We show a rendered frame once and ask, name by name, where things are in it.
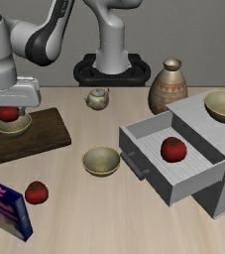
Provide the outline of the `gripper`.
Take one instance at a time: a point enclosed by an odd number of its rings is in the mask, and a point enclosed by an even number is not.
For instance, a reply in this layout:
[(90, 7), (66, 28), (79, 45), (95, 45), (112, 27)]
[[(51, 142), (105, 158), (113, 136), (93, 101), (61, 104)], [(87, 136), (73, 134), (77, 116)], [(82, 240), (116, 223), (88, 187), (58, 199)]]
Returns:
[(25, 116), (26, 107), (37, 107), (41, 103), (39, 82), (33, 77), (17, 77), (17, 83), (0, 89), (0, 106), (19, 107), (19, 116)]

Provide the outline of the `red tomato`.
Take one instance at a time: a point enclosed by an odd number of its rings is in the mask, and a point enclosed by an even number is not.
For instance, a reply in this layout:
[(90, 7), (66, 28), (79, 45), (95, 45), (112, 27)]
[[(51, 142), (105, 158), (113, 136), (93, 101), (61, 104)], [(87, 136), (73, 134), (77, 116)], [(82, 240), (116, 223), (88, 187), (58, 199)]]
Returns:
[(185, 144), (176, 137), (167, 137), (161, 146), (161, 156), (168, 163), (182, 161), (187, 154)]
[(19, 118), (19, 108), (18, 107), (0, 107), (0, 120), (3, 122), (12, 122)]
[(25, 200), (30, 204), (42, 204), (48, 198), (48, 188), (39, 181), (30, 183), (25, 191)]

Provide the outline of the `beige porcelain bowl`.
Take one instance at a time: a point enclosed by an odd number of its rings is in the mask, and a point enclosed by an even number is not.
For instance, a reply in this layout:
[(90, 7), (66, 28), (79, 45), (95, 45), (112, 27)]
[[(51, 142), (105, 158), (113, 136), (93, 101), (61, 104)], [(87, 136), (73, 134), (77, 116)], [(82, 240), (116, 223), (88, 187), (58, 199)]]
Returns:
[(216, 121), (225, 124), (225, 89), (207, 93), (203, 99), (208, 114)]
[(82, 155), (83, 168), (92, 176), (108, 177), (120, 167), (119, 153), (107, 146), (95, 146)]
[(8, 137), (18, 137), (25, 134), (32, 124), (32, 117), (26, 113), (12, 122), (3, 122), (0, 120), (0, 133)]

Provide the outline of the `dark brown cutting board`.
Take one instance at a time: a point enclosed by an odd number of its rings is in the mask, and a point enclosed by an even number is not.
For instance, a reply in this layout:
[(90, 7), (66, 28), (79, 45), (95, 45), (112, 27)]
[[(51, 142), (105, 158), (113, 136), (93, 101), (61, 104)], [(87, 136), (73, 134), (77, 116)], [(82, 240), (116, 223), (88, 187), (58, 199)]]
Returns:
[(0, 164), (71, 144), (71, 138), (56, 108), (31, 113), (29, 130), (19, 137), (0, 134)]

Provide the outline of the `small patterned teapot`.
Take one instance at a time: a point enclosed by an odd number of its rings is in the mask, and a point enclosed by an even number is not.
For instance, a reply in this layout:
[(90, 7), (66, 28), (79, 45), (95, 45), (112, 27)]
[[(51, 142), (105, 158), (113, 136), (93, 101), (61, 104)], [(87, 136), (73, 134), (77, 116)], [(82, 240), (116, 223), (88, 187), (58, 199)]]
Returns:
[(108, 87), (94, 88), (85, 98), (86, 105), (93, 110), (103, 110), (109, 104), (109, 92)]

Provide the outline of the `blue carton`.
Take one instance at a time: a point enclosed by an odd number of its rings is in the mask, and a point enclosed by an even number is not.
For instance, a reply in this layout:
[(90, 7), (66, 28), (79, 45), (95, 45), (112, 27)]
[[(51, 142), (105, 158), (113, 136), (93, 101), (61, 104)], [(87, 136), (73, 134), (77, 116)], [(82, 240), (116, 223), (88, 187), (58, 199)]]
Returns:
[(0, 184), (0, 228), (26, 242), (33, 234), (23, 196)]

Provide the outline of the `brown patterned vase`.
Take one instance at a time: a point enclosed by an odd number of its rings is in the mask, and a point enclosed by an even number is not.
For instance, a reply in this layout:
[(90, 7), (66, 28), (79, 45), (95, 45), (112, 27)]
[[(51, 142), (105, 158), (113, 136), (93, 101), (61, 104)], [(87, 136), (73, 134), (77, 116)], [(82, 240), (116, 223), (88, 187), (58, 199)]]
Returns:
[(167, 110), (167, 105), (188, 96), (186, 82), (180, 70), (181, 61), (169, 58), (163, 62), (164, 68), (156, 76), (148, 96), (150, 110), (159, 114)]

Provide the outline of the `open grey drawer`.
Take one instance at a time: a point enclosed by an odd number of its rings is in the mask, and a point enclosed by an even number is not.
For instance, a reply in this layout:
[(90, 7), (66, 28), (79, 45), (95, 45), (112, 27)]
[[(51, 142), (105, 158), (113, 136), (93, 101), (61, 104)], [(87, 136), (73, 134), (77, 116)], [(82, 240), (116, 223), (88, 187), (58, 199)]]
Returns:
[[(168, 137), (186, 146), (186, 157), (178, 163), (162, 158)], [(119, 147), (135, 176), (148, 181), (167, 205), (214, 185), (225, 173), (223, 155), (170, 111), (120, 127)]]

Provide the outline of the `grey cabinet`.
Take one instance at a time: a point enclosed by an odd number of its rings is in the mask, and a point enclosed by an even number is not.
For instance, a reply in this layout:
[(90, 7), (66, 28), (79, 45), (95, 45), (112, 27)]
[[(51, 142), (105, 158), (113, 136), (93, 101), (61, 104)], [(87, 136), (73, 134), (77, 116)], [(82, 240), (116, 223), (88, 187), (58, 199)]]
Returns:
[[(168, 110), (175, 115), (175, 129), (211, 162), (225, 160), (225, 124), (214, 120), (206, 111), (205, 93), (171, 103)], [(220, 180), (196, 192), (194, 199), (212, 217), (225, 214), (225, 166)]]

